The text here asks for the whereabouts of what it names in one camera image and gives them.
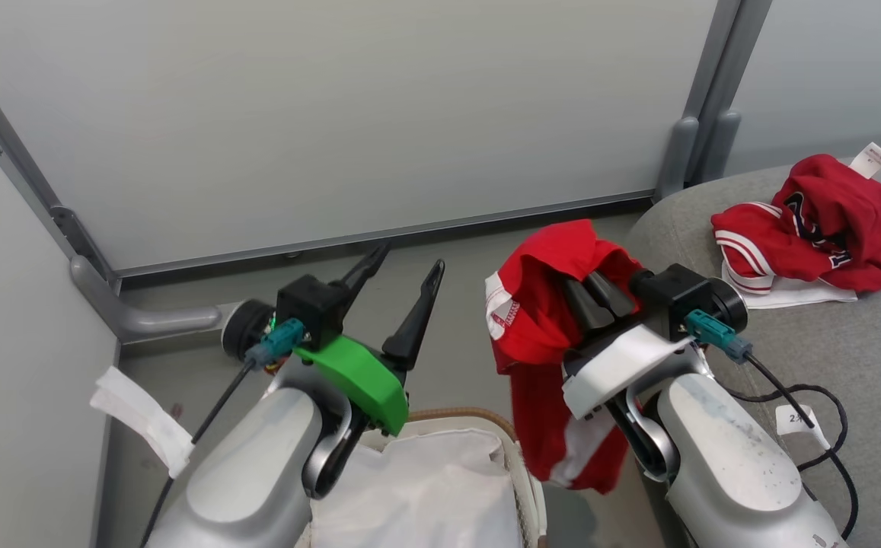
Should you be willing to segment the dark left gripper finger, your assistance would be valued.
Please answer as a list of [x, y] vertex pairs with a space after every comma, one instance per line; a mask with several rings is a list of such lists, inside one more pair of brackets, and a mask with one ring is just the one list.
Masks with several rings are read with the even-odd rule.
[[445, 261], [437, 260], [420, 283], [418, 299], [401, 325], [381, 347], [381, 356], [392, 371], [412, 371], [418, 361], [420, 347], [445, 274]]
[[365, 254], [358, 263], [354, 264], [345, 276], [334, 281], [335, 287], [339, 287], [345, 292], [346, 306], [353, 305], [364, 284], [377, 274], [390, 249], [391, 243], [381, 243], [374, 250], [371, 250], [370, 253]]

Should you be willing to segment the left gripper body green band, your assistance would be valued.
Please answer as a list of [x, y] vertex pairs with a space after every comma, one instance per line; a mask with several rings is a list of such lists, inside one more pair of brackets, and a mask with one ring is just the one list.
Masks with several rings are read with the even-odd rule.
[[401, 381], [364, 344], [343, 333], [343, 323], [369, 274], [350, 274], [331, 283], [305, 275], [276, 295], [276, 318], [297, 320], [303, 339], [294, 354], [312, 363], [370, 422], [389, 435], [401, 432], [409, 406]]

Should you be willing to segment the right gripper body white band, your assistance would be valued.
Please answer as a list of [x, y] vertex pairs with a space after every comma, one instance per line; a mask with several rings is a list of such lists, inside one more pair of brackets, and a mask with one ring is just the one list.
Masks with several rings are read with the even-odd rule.
[[713, 309], [709, 278], [680, 264], [659, 274], [639, 269], [624, 292], [637, 305], [634, 313], [614, 317], [608, 312], [606, 329], [580, 332], [579, 343], [564, 353], [563, 398], [576, 419], [600, 412], [626, 389], [645, 390], [681, 374], [710, 372], [686, 327], [691, 312]]

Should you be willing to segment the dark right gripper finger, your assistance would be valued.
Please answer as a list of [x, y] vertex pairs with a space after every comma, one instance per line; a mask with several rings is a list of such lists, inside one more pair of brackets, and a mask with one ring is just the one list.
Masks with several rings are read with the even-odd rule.
[[603, 308], [581, 281], [562, 278], [562, 291], [568, 308], [582, 333], [597, 333], [608, 326], [608, 310]]
[[584, 280], [584, 288], [597, 305], [607, 309], [614, 317], [628, 317], [637, 308], [630, 296], [599, 271], [590, 272]]

